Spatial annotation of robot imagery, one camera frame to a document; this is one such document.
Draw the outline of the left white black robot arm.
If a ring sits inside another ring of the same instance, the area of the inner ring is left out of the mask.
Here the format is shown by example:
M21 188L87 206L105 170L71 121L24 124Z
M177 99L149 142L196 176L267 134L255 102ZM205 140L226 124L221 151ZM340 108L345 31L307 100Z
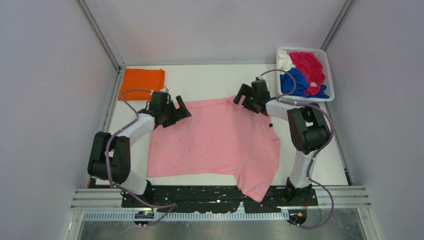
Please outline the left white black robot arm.
M170 127L191 117L181 96L172 100L167 91L152 90L151 99L141 110L136 110L126 100L124 103L134 112L132 121L116 132L99 131L94 135L87 172L91 177L108 181L112 188L134 194L141 207L153 202L151 183L131 169L131 147L146 134L158 127Z

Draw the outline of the pink t shirt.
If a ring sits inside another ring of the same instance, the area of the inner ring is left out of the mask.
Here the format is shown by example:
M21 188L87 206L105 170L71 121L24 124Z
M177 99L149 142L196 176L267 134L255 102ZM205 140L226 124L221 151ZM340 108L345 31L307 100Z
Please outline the pink t shirt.
M232 98L187 102L190 117L150 133L147 176L223 174L261 202L278 171L281 142L269 116Z

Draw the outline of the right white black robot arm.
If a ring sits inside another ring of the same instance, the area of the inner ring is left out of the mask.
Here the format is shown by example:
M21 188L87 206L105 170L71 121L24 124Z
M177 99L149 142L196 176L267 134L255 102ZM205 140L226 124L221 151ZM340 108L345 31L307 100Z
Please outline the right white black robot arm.
M313 194L312 173L318 154L333 137L327 125L328 115L317 103L300 104L271 97L267 83L262 79L250 85L243 83L233 102L256 114L288 122L296 154L292 171L286 180L283 199L291 205L304 203Z

